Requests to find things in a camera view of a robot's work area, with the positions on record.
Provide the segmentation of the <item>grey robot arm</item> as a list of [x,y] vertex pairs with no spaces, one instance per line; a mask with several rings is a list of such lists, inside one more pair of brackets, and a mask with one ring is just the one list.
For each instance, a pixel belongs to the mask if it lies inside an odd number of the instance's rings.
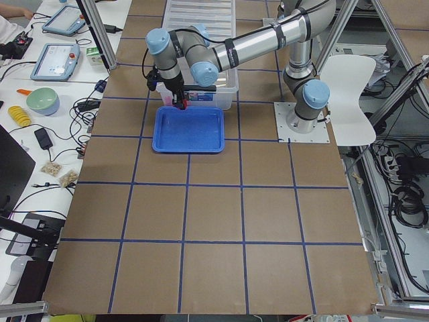
[[313,75],[312,39],[324,31],[336,9],[335,1],[284,1],[284,16],[266,26],[235,38],[227,38],[211,47],[203,25],[165,30],[156,28],[146,36],[147,53],[154,61],[145,75],[147,87],[154,91],[164,83],[172,93],[172,104],[187,107],[187,88],[179,58],[185,58],[197,89],[213,89],[219,73],[238,67],[269,52],[290,47],[284,81],[296,98],[286,116],[287,126],[296,133],[314,130],[318,116],[326,107],[330,90]]

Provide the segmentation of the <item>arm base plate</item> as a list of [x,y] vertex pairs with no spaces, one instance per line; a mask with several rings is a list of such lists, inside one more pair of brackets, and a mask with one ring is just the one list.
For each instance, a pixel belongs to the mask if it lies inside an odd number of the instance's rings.
[[320,111],[316,119],[307,121],[296,115],[295,103],[275,102],[275,122],[277,126],[278,141],[281,143],[299,144],[329,144],[330,139]]

